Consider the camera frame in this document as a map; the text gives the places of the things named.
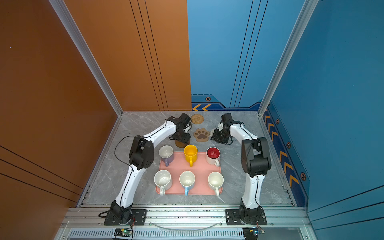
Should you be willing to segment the woven rattan round coaster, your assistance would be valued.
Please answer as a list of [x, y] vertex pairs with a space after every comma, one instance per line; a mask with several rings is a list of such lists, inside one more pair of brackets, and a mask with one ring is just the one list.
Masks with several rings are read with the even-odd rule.
[[191, 116], [192, 124], [200, 125], [204, 122], [204, 117], [200, 114], [194, 114]]

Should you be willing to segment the cork paw print coaster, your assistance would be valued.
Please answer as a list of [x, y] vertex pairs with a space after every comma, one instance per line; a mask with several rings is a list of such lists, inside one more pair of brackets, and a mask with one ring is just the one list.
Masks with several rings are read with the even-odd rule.
[[196, 129], [196, 131], [193, 133], [193, 136], [199, 143], [207, 142], [210, 139], [210, 132], [204, 128]]

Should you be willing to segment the matte brown wooden coaster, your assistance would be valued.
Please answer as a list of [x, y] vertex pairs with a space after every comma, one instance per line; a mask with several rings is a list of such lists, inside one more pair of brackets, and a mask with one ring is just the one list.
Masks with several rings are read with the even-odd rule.
[[189, 145], [189, 143], [182, 143], [180, 141], [175, 141], [175, 144], [178, 148], [182, 148], [182, 149]]

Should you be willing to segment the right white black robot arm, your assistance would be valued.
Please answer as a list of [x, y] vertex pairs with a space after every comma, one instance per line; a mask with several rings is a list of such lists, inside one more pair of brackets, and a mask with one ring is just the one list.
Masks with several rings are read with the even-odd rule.
[[229, 210], [228, 224], [239, 219], [244, 225], [265, 226], [267, 217], [260, 197], [263, 181], [272, 167], [268, 140], [252, 134], [243, 122], [233, 120], [230, 113], [222, 115], [211, 139], [224, 145], [236, 139], [241, 144], [241, 165], [246, 174], [245, 191], [239, 209]]

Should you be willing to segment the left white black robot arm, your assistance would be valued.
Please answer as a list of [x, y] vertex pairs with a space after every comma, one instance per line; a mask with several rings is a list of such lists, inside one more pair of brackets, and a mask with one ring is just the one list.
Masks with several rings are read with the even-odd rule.
[[182, 113], [178, 118], [167, 118], [160, 127], [148, 134], [134, 136], [129, 153], [127, 176], [118, 196], [107, 211], [104, 225], [124, 226], [133, 223], [134, 214], [131, 209], [134, 196], [143, 174], [155, 159], [154, 148], [168, 137], [187, 144], [191, 139], [188, 133], [191, 127], [191, 117]]

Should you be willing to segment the white mug red inside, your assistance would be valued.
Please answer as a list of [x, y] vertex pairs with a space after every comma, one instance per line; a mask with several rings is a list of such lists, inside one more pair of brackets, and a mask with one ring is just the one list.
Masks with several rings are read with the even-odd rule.
[[214, 165], [216, 167], [220, 166], [220, 156], [221, 152], [216, 147], [210, 147], [206, 151], [206, 161], [210, 165]]

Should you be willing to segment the yellow mug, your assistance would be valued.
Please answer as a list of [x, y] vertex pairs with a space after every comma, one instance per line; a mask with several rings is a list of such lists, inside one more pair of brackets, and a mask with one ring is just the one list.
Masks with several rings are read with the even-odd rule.
[[190, 165], [190, 167], [194, 166], [194, 163], [197, 161], [198, 158], [198, 149], [194, 145], [187, 145], [184, 148], [184, 155], [185, 160]]

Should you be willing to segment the purple mug white inside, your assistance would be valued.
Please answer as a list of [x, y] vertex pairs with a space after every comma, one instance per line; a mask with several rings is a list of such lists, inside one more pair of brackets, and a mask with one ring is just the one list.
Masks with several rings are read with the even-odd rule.
[[159, 150], [159, 156], [161, 160], [168, 167], [174, 160], [174, 149], [171, 146], [163, 146]]

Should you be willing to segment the white mug front left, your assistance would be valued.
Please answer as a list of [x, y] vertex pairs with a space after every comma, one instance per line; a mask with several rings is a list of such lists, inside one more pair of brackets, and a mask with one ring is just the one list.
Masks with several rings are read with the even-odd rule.
[[164, 196], [173, 184], [171, 173], [167, 170], [158, 171], [154, 176], [154, 183], [159, 188], [159, 195]]

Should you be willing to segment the right circuit board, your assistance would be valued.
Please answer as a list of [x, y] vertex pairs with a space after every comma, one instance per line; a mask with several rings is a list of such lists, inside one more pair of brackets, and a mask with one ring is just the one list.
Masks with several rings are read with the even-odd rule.
[[245, 240], [258, 240], [265, 230], [262, 228], [243, 228], [243, 236]]

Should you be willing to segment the left green circuit board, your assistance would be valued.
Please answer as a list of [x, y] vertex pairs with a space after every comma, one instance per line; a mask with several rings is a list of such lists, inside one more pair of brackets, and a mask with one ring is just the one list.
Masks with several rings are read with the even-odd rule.
[[115, 232], [114, 232], [115, 239], [132, 240], [133, 237], [134, 237], [134, 233], [132, 229], [128, 229], [128, 228], [115, 229]]

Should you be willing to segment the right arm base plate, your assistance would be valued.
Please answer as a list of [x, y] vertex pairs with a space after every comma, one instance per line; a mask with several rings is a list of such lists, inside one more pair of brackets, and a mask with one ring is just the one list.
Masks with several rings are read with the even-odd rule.
[[225, 210], [226, 215], [226, 223], [229, 226], [234, 225], [259, 225], [259, 226], [266, 226], [267, 223], [267, 217], [263, 209], [256, 208], [256, 209], [246, 209], [240, 210], [240, 209], [226, 209]]

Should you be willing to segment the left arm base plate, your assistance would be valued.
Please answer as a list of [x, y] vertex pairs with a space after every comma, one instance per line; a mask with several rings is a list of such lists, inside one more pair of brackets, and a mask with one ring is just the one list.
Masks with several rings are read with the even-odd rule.
[[105, 226], [143, 226], [147, 217], [145, 209], [128, 209], [123, 212], [108, 210], [104, 221]]

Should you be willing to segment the right aluminium corner post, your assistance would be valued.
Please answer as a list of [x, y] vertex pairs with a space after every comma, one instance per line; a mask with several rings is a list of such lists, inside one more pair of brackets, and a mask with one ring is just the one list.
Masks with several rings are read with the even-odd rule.
[[306, 0], [299, 13], [299, 16], [295, 22], [293, 30], [284, 48], [282, 56], [278, 62], [275, 72], [271, 78], [271, 81], [267, 87], [263, 100], [258, 110], [258, 114], [262, 117], [270, 104], [272, 97], [286, 71], [286, 68], [297, 48], [298, 43], [313, 15], [313, 12], [318, 4], [319, 0]]

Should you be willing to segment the left aluminium corner post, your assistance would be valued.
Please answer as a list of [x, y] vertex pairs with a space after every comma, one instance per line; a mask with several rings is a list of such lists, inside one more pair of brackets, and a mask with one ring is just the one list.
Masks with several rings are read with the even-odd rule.
[[71, 40], [75, 44], [83, 60], [93, 74], [104, 95], [112, 106], [113, 110], [118, 117], [123, 115], [123, 109], [119, 104], [112, 88], [110, 87], [105, 75], [103, 74], [99, 64], [97, 63], [91, 49], [89, 48], [85, 38], [83, 37], [79, 27], [77, 26], [74, 18], [72, 17], [67, 5], [64, 1], [49, 0], [51, 6], [65, 27]]

